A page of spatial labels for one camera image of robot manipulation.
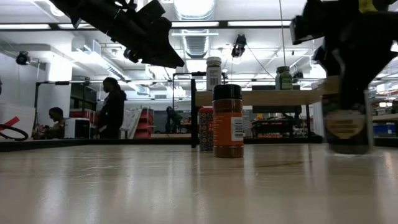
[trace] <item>barcode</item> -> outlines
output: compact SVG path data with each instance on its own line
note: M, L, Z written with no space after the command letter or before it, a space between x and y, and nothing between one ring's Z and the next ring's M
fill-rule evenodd
M231 118L232 124L232 141L243 141L243 119Z
M210 78L210 85L218 85L218 78Z

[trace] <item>woman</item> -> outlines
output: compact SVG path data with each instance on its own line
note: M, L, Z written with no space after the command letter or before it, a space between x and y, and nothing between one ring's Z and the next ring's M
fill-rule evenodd
M109 94L105 98L99 114L99 137L101 139L118 139L120 127L123 124L126 93L120 88L118 81L114 78L105 78L103 85L105 93Z

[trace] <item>cable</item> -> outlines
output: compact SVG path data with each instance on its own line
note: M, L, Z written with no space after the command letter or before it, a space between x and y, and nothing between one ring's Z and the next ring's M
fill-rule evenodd
M281 0L279 0L279 11L280 11L280 26L281 26L281 29L282 29L282 45L283 45L283 47L284 47L284 63L285 63L285 66L286 66L286 54L285 54L285 34L284 34L284 20L283 20L283 17L282 17L282 3L281 3Z
M2 132L0 132L0 136L5 138L5 139L13 139L15 141L25 141L26 139L29 138L29 135L25 131L23 131L21 129L13 128L11 126L7 126L7 125L4 125L4 124L0 124L0 128L1 129L8 129L8 130L11 130L11 131L16 131L16 132L18 132L18 133L20 133L20 134L22 134L24 136L23 138L12 138L12 137L7 136L7 135L3 134Z
M266 68L264 68L264 66L262 66L261 62L257 59L257 57L254 55L253 51L251 50L251 48L248 46L248 44L246 44L246 46L248 47L248 49L250 50L251 54L253 55L253 57L256 59L256 61L261 65L262 69L264 69L264 71L266 71L266 73L268 73L269 76L271 76L273 79L275 79L275 77L273 77L271 75L271 73L269 73Z

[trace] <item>person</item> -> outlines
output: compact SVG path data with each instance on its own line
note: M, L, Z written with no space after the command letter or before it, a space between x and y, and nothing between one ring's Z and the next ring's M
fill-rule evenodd
M34 132L34 139L61 139L65 136L65 118L63 110L59 107L49 109L50 118L56 122L52 128L39 126Z
M126 93L114 78L105 78L103 85L105 93L109 94L105 98L104 105L99 113L97 133L99 133L101 139L118 139L120 127L123 124Z

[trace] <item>black clothing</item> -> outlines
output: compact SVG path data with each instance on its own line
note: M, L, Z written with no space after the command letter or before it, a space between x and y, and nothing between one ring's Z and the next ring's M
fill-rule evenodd
M104 106L99 114L98 121L98 127L100 129L103 126L106 126L106 129L104 130L106 131L106 133L104 133L105 136L119 136L119 129L123 124L125 100L126 94L122 90L112 91L105 98Z

